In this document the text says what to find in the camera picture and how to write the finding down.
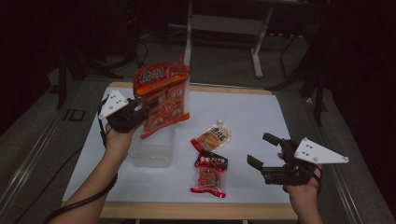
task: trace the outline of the gray carpet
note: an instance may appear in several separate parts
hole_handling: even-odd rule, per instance
[[[172,35],[168,41],[153,41],[153,35],[147,35],[143,42],[148,46],[148,57],[145,64],[174,61],[184,53],[183,34]],[[260,54],[264,77],[257,79],[253,75],[253,66],[249,48],[228,46],[220,48],[205,44],[205,39],[196,41],[191,56],[191,83],[238,86],[262,89],[272,86],[282,80],[278,55],[287,40],[281,36],[269,36],[264,41]],[[298,39],[285,56],[287,69],[291,71],[301,60],[306,44]],[[138,55],[143,58],[145,48],[139,46]],[[124,76],[123,81],[131,81],[136,65],[118,71]],[[3,207],[2,223],[14,223],[21,215],[19,223],[41,223],[45,216],[61,206],[61,199],[67,187],[69,178],[78,160],[78,149],[84,144],[92,125],[97,106],[103,92],[109,83],[115,81],[91,72],[84,81],[69,79],[69,97],[66,105],[57,110],[57,95],[44,94],[0,139],[0,190],[5,192],[11,183],[13,175],[32,150],[40,151],[34,168],[26,171],[23,188],[17,190],[15,198],[8,207]],[[290,135],[295,139],[312,136],[324,142],[330,148],[348,155],[347,165],[325,166],[323,191],[319,195],[319,209],[325,223],[395,223],[386,207],[373,179],[368,172],[359,149],[337,110],[332,95],[325,92],[325,111],[322,113],[323,127],[312,129],[312,105],[298,94],[301,83],[293,84],[280,92],[274,92],[281,104]],[[67,111],[85,111],[82,121],[70,120]],[[65,165],[56,177],[51,180],[61,165],[73,153],[77,155]],[[334,178],[338,173],[343,178]],[[50,182],[49,187],[41,197],[29,208],[36,195]],[[347,189],[338,188],[334,183],[346,182]],[[351,199],[340,197],[343,194]],[[100,223],[122,223],[120,219],[101,219]],[[191,221],[142,220],[141,223],[204,223]],[[236,223],[236,221],[207,221],[206,223]],[[295,221],[285,220],[253,220],[252,223],[289,224]]]

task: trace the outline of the transparent box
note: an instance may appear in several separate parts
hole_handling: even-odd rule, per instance
[[[175,125],[162,128],[148,138],[141,139],[141,126],[134,133],[128,156],[140,167],[166,168],[172,164],[175,147]]]

